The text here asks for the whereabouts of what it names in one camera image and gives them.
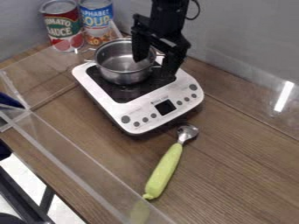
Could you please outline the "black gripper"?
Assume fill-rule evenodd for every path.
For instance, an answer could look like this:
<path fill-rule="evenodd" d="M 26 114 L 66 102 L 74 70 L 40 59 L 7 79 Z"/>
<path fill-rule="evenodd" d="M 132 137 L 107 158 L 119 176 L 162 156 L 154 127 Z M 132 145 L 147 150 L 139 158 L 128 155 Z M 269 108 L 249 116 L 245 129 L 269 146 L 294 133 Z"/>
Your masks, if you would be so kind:
<path fill-rule="evenodd" d="M 186 58 L 191 43 L 182 34 L 188 3 L 152 3 L 151 17 L 134 15 L 132 53 L 134 60 L 139 62 L 148 56 L 150 46 L 163 51 L 162 78 L 174 80 L 174 76 Z M 174 43 L 174 49 L 163 42 Z"/>

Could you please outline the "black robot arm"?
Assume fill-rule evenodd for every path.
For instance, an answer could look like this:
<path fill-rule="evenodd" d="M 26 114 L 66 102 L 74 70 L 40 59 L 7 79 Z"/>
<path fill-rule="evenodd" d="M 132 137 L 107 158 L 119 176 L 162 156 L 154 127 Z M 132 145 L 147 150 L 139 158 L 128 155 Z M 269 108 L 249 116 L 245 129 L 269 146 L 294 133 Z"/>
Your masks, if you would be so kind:
<path fill-rule="evenodd" d="M 152 0 L 151 17 L 134 15 L 132 52 L 139 62 L 154 46 L 164 53 L 160 75 L 172 78 L 184 61 L 191 43 L 183 36 L 184 20 L 195 20 L 202 7 L 198 0 Z"/>

